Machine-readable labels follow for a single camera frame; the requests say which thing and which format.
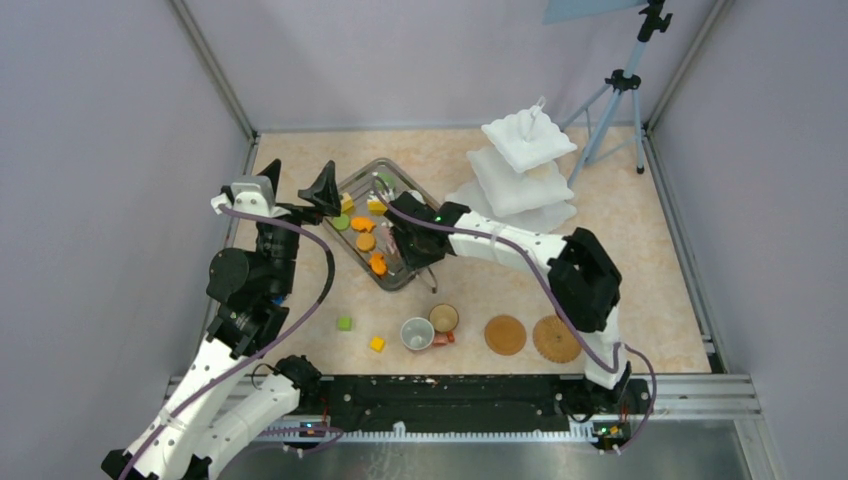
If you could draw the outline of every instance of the wall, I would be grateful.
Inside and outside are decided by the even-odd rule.
[[[0,5],[0,478],[105,478],[202,324],[246,141],[168,4]]]
[[[540,95],[564,120],[624,67],[644,17],[542,25],[547,3],[188,2],[258,130],[479,126]],[[669,2],[671,27],[638,69],[645,119],[712,3]],[[631,112],[628,99],[618,118]]]
[[[735,2],[657,131],[730,364],[788,478],[843,478],[848,6]]]

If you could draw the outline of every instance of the cup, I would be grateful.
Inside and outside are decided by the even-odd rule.
[[[400,327],[400,341],[412,351],[424,350],[433,344],[436,331],[429,320],[422,317],[412,317],[403,322]]]

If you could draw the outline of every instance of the tripod leg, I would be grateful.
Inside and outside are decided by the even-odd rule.
[[[636,173],[642,175],[645,173],[645,147],[642,143],[642,116],[639,114],[639,90],[633,90],[633,115],[635,115],[634,127],[636,127],[636,155],[638,163],[636,164]]]
[[[612,117],[615,114],[615,110],[618,108],[618,103],[620,101],[621,92],[618,90],[613,91],[612,98],[607,104],[603,115],[601,115],[597,128],[595,128],[595,131],[589,137],[589,142],[586,144],[586,148],[583,149],[583,152],[580,154],[580,159],[577,161],[577,165],[574,166],[574,170],[568,177],[568,188],[571,188],[574,184],[574,181],[577,179],[577,175],[579,175],[580,171],[583,170],[583,166],[586,162],[592,162],[595,153],[600,147],[601,142],[604,140],[604,136],[607,134],[607,129],[609,128],[609,124],[612,121]]]
[[[575,111],[574,111],[574,113],[572,113],[572,114],[571,114],[571,116],[570,116],[570,117],[568,117],[568,119],[566,119],[566,121],[562,123],[562,125],[560,126],[560,130],[565,130],[565,128],[566,128],[566,127],[568,127],[569,125],[571,125],[571,123],[572,123],[572,122],[574,122],[575,120],[577,120],[577,117],[579,117],[579,116],[580,116],[580,114],[582,114],[582,113],[583,113],[584,111],[586,111],[586,110],[587,110],[587,109],[588,109],[588,108],[589,108],[589,107],[590,107],[593,103],[595,103],[595,100],[597,100],[598,98],[600,98],[600,97],[601,97],[601,95],[603,95],[603,94],[604,94],[604,92],[606,92],[606,91],[607,91],[607,89],[608,89],[609,87],[610,87],[610,86],[609,86],[609,84],[605,84],[603,87],[601,87],[601,89],[600,89],[600,90],[598,90],[597,92],[595,92],[595,94],[594,94],[594,95],[592,95],[591,97],[589,97],[589,100],[586,100],[586,101],[583,103],[583,105],[580,105],[580,108],[578,108],[577,110],[575,110]]]

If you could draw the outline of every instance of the yellow cube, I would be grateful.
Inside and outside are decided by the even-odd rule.
[[[374,337],[371,339],[371,350],[374,350],[377,353],[383,351],[383,348],[386,346],[386,341],[380,337]]]
[[[386,206],[379,200],[368,200],[368,211],[371,215],[382,215],[386,213]]]
[[[350,194],[345,192],[342,194],[342,212],[353,210],[353,199]]]

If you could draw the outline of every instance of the baking tray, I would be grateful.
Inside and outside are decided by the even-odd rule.
[[[365,270],[365,273],[377,282],[377,285],[379,285],[380,288],[393,292],[406,286],[419,275],[420,271],[409,270],[403,264],[403,260],[400,258],[399,253],[395,252],[392,254],[389,251],[387,245],[387,234],[388,228],[391,227],[392,223],[382,215],[372,215],[371,212],[368,211],[367,202],[372,191],[372,179],[374,178],[375,173],[388,175],[394,180],[394,198],[405,191],[415,190],[421,194],[424,199],[424,203],[429,205],[433,210],[438,210],[440,205],[432,197],[432,195],[427,193],[420,185],[415,183],[415,181],[412,180],[412,178],[407,175],[403,169],[388,158],[375,159],[368,165],[357,170],[356,173],[350,177],[339,182],[339,194],[348,193],[353,199],[354,209],[350,212],[346,212],[350,218],[368,217],[377,224],[377,228],[375,228],[374,232],[372,232],[377,239],[377,247],[371,252],[362,253],[356,248],[356,237],[359,236],[359,232],[354,231],[352,228],[339,232],[333,228],[332,223],[330,223],[332,219],[330,218],[324,219],[324,227],[345,247],[345,250],[353,256],[354,260],[356,260],[363,270]],[[386,258],[386,265],[388,266],[389,271],[382,277],[372,272],[371,267],[368,265],[368,259],[374,252],[380,252]],[[433,276],[433,272],[430,271],[429,268],[426,269],[426,271],[428,271],[432,280],[432,285],[429,286],[435,293],[437,288],[436,278]]]

